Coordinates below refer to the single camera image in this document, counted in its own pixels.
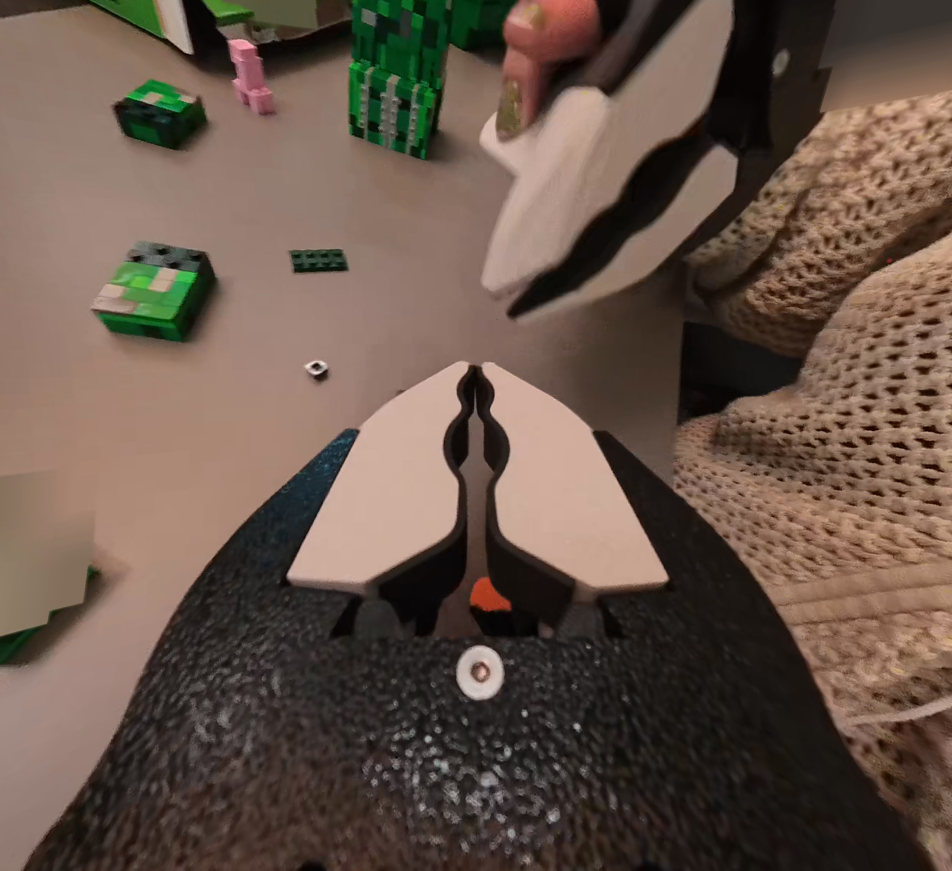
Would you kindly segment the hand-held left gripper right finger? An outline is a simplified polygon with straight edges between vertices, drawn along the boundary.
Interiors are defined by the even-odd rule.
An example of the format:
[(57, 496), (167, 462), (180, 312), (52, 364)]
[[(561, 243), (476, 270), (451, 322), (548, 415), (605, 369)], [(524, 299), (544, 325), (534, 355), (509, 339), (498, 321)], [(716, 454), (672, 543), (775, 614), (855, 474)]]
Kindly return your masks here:
[(668, 573), (593, 429), (494, 363), (477, 375), (491, 471), (486, 565), (510, 602), (594, 602), (657, 589)]

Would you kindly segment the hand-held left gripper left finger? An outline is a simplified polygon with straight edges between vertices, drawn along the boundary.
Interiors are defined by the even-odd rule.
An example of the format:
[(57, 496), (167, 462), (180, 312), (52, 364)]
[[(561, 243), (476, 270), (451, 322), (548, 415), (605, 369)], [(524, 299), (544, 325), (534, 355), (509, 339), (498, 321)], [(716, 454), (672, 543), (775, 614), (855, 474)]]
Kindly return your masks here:
[(446, 596), (466, 568), (474, 367), (456, 362), (360, 427), (288, 582), (380, 596)]

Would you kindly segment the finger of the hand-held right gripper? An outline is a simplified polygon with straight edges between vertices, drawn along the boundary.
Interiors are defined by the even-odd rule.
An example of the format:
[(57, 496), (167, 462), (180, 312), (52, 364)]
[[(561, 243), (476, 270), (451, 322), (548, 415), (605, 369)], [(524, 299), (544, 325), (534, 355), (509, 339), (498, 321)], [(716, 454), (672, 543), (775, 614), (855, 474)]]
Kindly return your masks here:
[(508, 317), (588, 306), (644, 282), (732, 196), (739, 163), (720, 144), (652, 151), (619, 199), (585, 225), (565, 260), (530, 282)]
[(514, 176), (483, 264), (489, 293), (525, 290), (565, 260), (649, 154), (703, 118), (733, 24), (734, 0), (694, 0), (616, 92), (568, 88), (508, 142), (497, 136), (496, 115), (486, 121), (481, 147)]

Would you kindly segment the small green brick assembly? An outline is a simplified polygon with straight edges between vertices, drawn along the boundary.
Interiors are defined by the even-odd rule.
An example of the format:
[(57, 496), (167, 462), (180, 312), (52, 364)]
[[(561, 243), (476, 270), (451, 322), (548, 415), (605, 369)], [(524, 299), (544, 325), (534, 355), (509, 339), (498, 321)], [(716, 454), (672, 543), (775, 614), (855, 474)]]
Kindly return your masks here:
[(136, 242), (90, 305), (110, 331), (184, 343), (216, 276), (208, 254), (165, 242)]

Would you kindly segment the person's right hand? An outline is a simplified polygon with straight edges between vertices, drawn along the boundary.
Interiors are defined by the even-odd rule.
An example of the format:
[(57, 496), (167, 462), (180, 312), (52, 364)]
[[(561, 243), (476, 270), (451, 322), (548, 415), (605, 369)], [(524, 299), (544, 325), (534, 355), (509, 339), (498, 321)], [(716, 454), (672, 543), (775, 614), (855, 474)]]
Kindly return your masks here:
[(500, 141), (508, 142), (540, 117), (559, 68), (597, 50), (599, 10), (595, 0), (519, 0), (503, 35), (495, 130)]

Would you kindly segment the green plastic bin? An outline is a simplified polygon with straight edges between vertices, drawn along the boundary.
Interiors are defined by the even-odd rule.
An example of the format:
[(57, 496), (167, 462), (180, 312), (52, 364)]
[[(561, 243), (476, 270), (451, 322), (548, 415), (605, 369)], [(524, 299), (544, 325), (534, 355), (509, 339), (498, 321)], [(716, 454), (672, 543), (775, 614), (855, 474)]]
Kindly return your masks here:
[(449, 42), (466, 52), (504, 44), (503, 27), (517, 0), (453, 0)]

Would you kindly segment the tall green blocky brick figure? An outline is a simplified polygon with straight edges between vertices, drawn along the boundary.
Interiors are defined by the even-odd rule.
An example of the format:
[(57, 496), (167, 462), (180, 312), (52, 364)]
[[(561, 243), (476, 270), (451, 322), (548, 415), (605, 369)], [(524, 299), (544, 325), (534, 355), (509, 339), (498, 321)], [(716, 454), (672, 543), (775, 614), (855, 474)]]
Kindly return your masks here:
[(425, 160), (459, 0), (352, 0), (351, 136)]

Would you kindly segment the pink brick pig figure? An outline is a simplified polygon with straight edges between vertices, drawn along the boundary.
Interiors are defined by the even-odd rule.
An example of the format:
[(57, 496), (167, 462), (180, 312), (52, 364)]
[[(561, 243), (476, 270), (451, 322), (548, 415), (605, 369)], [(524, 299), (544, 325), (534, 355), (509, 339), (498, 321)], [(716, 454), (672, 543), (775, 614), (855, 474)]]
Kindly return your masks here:
[(235, 69), (232, 87), (238, 100), (257, 116), (274, 115), (273, 95), (256, 45), (244, 39), (229, 39), (228, 49)]

